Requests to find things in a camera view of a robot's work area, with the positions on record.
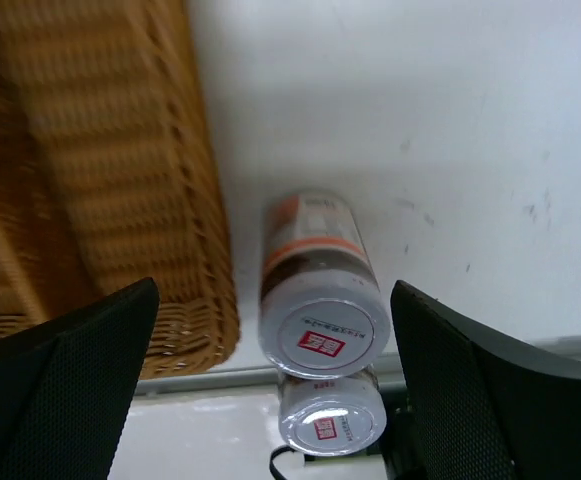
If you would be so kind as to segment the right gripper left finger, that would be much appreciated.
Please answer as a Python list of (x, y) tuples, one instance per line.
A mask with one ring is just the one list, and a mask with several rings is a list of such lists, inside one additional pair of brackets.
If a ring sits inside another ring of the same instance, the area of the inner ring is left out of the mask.
[(105, 479), (160, 303), (151, 278), (0, 339), (0, 479)]

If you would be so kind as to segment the white-lid spice jar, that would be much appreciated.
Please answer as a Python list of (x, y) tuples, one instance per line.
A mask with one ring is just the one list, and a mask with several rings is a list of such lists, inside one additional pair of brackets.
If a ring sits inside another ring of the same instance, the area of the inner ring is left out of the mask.
[(370, 367), (321, 380), (282, 374), (279, 397), (280, 436), (304, 454), (357, 453), (377, 441), (387, 425), (386, 408)]
[(391, 331), (354, 214), (340, 196), (304, 189), (264, 219), (259, 343), (282, 371), (336, 378), (369, 366)]

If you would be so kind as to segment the wicker basket tray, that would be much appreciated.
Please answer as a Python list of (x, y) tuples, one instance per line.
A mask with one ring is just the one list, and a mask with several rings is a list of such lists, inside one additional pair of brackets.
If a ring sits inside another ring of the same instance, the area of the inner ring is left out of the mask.
[(138, 279), (142, 377), (240, 338), (230, 234), (184, 1), (0, 1), (0, 339)]

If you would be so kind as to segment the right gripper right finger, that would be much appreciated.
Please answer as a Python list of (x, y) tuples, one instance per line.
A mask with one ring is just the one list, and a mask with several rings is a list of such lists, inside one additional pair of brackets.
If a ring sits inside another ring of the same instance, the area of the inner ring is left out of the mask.
[(581, 479), (581, 360), (472, 320), (405, 281), (390, 306), (430, 479)]

